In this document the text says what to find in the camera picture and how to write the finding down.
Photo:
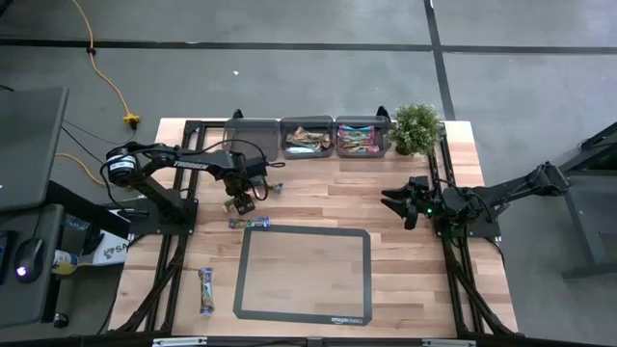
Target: mat border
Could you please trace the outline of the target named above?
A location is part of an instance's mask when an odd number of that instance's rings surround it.
[[[272,231],[283,233],[296,233],[307,235],[334,235],[362,238],[362,282],[363,282],[363,317],[358,316],[335,316],[330,314],[306,314],[288,312],[268,312],[242,309],[244,299],[244,286],[246,282],[248,254],[251,247],[251,235],[253,231]],[[317,323],[365,326],[373,319],[372,304],[372,278],[370,260],[370,235],[364,229],[337,228],[337,227],[296,227],[296,226],[270,226],[270,227],[247,227],[244,229],[242,239],[242,251],[238,266],[238,279],[233,298],[233,313],[239,319],[270,320],[298,323]]]

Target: gray floor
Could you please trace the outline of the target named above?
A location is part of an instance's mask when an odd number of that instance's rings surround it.
[[[430,43],[421,0],[82,0],[94,32],[106,40]],[[609,0],[434,0],[443,44],[610,46],[617,44]],[[0,36],[83,39],[66,0],[16,1],[0,18]],[[615,121],[617,56],[444,56],[457,120],[470,120],[487,184],[563,161],[572,148]],[[103,69],[144,117],[137,140],[151,142],[163,117],[369,115],[412,102],[442,102],[432,53],[275,50],[100,49]],[[113,91],[82,48],[0,47],[0,84],[16,89],[64,85],[67,119],[108,139],[129,132]],[[109,146],[73,131],[103,156]],[[95,161],[69,139],[59,151]],[[53,178],[106,201],[72,162]],[[119,197],[126,197],[123,191]],[[615,344],[617,278],[564,282],[583,264],[561,199],[529,198],[500,217],[506,270],[521,332]],[[63,285],[73,324],[0,331],[0,339],[93,334],[113,299],[119,269],[81,274]]]

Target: plastic bin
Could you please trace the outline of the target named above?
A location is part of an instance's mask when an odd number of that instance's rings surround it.
[[[282,119],[279,122],[281,132],[281,149],[285,159],[310,159],[327,158],[335,151],[335,122],[330,116],[294,117]],[[298,127],[315,133],[329,134],[330,146],[328,149],[315,151],[313,153],[290,153],[287,151],[287,135],[293,135]]]
[[[338,138],[338,129],[342,125],[353,128],[367,126],[375,127],[375,145],[379,148],[376,152],[353,152],[343,148]],[[381,158],[392,146],[388,140],[389,118],[383,116],[340,116],[335,122],[336,154],[341,158]]]
[[[231,119],[225,123],[225,139],[238,139],[259,146],[268,161],[279,156],[279,123],[276,120]],[[260,156],[259,151],[245,143],[223,143],[223,149],[244,153],[247,158]]]

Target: wooden tabletop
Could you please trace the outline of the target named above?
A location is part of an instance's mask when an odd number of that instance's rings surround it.
[[[157,143],[179,145],[186,119],[162,119]],[[454,174],[459,186],[483,185],[471,125],[446,121]],[[221,140],[222,129],[208,130],[206,145]],[[438,154],[442,169],[441,154]],[[274,225],[363,228],[371,237],[373,319],[364,327],[238,319],[232,312],[242,230],[228,228],[228,199],[222,182],[201,173],[195,234],[189,239],[179,287],[174,335],[451,337],[454,320],[441,241],[431,224],[419,217],[417,228],[403,229],[403,221],[380,203],[380,191],[399,188],[410,175],[429,175],[424,156],[401,156],[392,149],[381,159],[338,158],[288,160],[282,169],[269,169],[270,182],[284,191],[258,201],[248,216],[270,216]],[[154,177],[171,187],[174,170]],[[147,236],[126,259],[110,329],[124,323],[152,287],[161,244]],[[470,239],[469,250],[478,291],[511,330],[517,329],[508,284],[499,254],[486,240]],[[200,316],[198,271],[213,270],[215,312]],[[161,296],[157,327],[162,323],[168,288]],[[462,295],[468,326],[469,302]]]

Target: potted plant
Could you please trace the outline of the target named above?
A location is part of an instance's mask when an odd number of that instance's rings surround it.
[[[430,154],[440,135],[440,120],[435,107],[426,104],[406,105],[396,110],[396,123],[389,137],[401,155]]]

